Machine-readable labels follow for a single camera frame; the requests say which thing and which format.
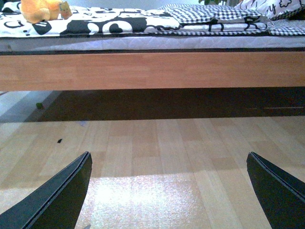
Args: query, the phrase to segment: wall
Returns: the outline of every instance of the wall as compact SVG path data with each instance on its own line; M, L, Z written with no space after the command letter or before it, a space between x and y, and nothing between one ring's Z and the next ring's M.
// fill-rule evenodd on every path
M168 3L198 4L198 0L67 0L71 6L156 9Z

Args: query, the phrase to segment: small debris on floor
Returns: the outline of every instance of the small debris on floor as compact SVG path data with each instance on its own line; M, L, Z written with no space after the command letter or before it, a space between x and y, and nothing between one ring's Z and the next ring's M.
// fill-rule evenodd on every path
M37 109L39 109L39 110L43 110L43 109L44 109L44 106L43 106L42 103L36 103L36 107L37 107Z

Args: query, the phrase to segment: white pillowcase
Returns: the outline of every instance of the white pillowcase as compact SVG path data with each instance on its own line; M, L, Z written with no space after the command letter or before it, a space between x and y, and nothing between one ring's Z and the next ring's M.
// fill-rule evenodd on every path
M305 0L243 0L235 8L256 10L271 20L278 20L304 10Z

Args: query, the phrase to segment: orange stuffed animal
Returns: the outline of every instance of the orange stuffed animal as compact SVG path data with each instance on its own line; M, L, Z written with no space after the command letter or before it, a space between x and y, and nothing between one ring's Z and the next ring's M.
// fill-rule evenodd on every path
M21 13L31 23L56 20L61 0L21 0Z

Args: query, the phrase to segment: checkered blanket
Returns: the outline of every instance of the checkered blanket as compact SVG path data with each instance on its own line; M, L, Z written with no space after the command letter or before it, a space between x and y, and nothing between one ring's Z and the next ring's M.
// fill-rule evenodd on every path
M231 6L167 4L165 10L181 24L205 23L217 20L218 23L266 22L266 16L254 10L240 10Z
M305 36L305 21L273 21L268 24L268 31L273 36Z

